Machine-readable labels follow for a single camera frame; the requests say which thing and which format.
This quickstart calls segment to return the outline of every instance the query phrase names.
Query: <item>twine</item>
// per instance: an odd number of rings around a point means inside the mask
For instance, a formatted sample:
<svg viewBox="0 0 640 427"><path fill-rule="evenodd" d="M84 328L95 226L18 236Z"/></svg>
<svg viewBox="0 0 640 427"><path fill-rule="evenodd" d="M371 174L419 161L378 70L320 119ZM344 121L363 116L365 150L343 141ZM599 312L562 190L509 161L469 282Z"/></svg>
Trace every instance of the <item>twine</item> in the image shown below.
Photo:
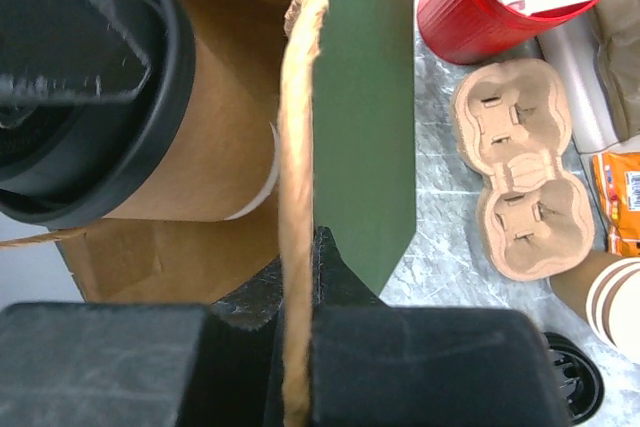
<svg viewBox="0 0 640 427"><path fill-rule="evenodd" d="M280 258L284 289L284 426L307 425L312 315L313 62L329 0L293 0L285 15L289 43L280 84Z"/></svg>
<svg viewBox="0 0 640 427"><path fill-rule="evenodd" d="M88 227L74 227L73 229L56 230L46 234L32 235L22 239L12 239L0 241L0 250L13 249L15 247L28 247L30 245L40 245L47 242L60 242L72 239L87 233Z"/></svg>

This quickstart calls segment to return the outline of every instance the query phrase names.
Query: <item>coffee cup lid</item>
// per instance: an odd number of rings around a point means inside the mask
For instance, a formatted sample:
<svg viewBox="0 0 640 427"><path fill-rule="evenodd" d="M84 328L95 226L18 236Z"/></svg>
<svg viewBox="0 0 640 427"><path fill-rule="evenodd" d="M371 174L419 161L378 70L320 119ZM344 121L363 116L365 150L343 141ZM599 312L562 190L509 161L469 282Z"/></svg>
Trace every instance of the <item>coffee cup lid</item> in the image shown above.
<svg viewBox="0 0 640 427"><path fill-rule="evenodd" d="M611 303L609 331L612 340L630 360L640 363L640 272L629 277Z"/></svg>

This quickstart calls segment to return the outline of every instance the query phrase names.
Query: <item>snack package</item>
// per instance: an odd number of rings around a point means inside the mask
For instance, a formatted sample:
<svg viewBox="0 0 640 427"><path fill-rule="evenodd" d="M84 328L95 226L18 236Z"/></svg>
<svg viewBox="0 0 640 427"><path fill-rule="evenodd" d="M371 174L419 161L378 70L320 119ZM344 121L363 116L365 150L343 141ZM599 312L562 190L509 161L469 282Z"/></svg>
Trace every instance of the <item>snack package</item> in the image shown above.
<svg viewBox="0 0 640 427"><path fill-rule="evenodd" d="M640 153L593 157L600 208L609 222L609 252L640 256Z"/></svg>

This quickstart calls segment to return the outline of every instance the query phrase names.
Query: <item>green panel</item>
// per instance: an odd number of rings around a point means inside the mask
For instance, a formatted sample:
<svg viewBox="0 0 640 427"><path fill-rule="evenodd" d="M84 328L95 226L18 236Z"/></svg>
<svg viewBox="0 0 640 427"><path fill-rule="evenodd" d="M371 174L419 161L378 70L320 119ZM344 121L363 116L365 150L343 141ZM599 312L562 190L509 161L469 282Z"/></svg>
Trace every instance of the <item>green panel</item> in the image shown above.
<svg viewBox="0 0 640 427"><path fill-rule="evenodd" d="M413 0L331 0L320 46L315 222L379 293L415 233Z"/></svg>

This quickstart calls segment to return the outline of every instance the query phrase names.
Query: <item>red bucket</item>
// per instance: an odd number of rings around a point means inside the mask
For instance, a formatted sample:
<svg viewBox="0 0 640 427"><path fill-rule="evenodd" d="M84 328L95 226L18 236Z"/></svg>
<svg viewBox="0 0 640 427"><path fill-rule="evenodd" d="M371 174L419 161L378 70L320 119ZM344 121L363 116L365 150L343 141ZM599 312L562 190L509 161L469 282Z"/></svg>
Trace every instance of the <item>red bucket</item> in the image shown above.
<svg viewBox="0 0 640 427"><path fill-rule="evenodd" d="M425 44L455 64L473 64L582 14L598 1L522 15L498 0L420 0L418 28Z"/></svg>

